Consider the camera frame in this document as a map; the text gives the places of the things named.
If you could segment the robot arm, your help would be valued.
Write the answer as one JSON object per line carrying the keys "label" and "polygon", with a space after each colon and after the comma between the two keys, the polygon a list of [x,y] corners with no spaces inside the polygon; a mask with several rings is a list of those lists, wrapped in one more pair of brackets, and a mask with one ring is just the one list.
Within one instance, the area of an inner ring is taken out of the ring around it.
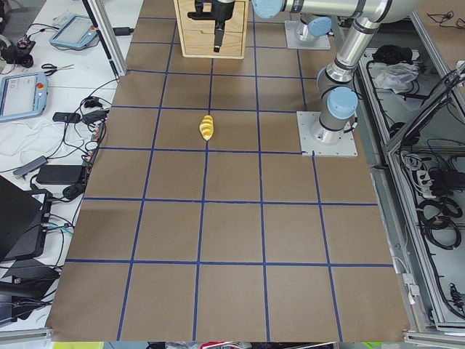
{"label": "robot arm", "polygon": [[393,23],[408,16],[418,1],[253,1],[255,13],[270,19],[280,12],[352,18],[352,26],[334,61],[318,78],[318,88],[324,83],[344,86],[351,82],[353,72],[364,51],[382,23]]}
{"label": "robot arm", "polygon": [[331,30],[331,18],[309,13],[300,14],[300,24],[296,29],[296,37],[303,42],[310,42],[326,35]]}

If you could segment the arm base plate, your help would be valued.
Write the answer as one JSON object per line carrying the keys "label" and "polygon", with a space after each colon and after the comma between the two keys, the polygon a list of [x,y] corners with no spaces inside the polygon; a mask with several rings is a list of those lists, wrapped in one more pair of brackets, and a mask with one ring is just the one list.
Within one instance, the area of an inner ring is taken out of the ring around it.
{"label": "arm base plate", "polygon": [[313,35],[310,24],[287,20],[284,22],[288,49],[329,50],[328,34]]}
{"label": "arm base plate", "polygon": [[343,130],[329,131],[320,124],[320,112],[298,111],[297,125],[303,156],[357,157],[357,148],[350,122]]}

